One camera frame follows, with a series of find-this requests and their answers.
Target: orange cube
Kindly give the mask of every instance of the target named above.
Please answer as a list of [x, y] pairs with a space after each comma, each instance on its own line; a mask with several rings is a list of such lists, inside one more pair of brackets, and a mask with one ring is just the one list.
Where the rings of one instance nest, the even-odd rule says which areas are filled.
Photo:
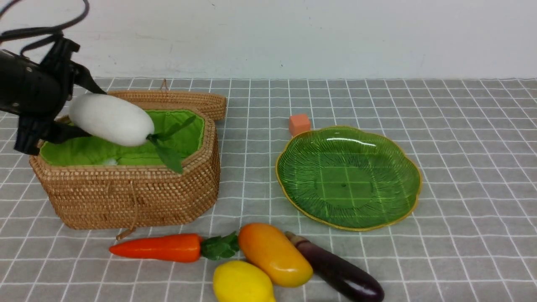
[[297, 136], [302, 132], [310, 131], [311, 123], [307, 114], [297, 114], [289, 117], [289, 132], [292, 136]]

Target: eggplant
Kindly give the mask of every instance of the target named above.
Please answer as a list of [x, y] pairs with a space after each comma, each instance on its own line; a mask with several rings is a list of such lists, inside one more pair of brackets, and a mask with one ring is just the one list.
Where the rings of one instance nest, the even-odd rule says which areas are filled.
[[311, 243], [302, 236], [285, 236], [308, 260], [315, 274], [353, 302], [382, 302], [384, 289], [375, 278], [354, 264]]

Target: yellow lemon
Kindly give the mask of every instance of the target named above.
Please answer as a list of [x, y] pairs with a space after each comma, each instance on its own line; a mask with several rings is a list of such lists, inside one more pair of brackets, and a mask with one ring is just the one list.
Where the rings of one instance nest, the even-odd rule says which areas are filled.
[[256, 266], [239, 260], [219, 265], [213, 275], [219, 302], [276, 302], [269, 276]]

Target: green plate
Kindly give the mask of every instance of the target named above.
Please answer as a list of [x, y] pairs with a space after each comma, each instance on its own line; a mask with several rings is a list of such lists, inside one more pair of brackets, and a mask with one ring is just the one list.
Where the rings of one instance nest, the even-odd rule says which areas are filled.
[[347, 126], [295, 136], [276, 161], [287, 199], [332, 227], [368, 231], [397, 223], [418, 204], [418, 168], [391, 140]]

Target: white radish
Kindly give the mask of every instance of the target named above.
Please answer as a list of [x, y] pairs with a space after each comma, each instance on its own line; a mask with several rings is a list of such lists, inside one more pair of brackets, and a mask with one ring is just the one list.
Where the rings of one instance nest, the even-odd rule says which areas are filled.
[[117, 145], [136, 147], [154, 134], [151, 117], [140, 107], [118, 97], [84, 94], [69, 105], [69, 119], [79, 128]]

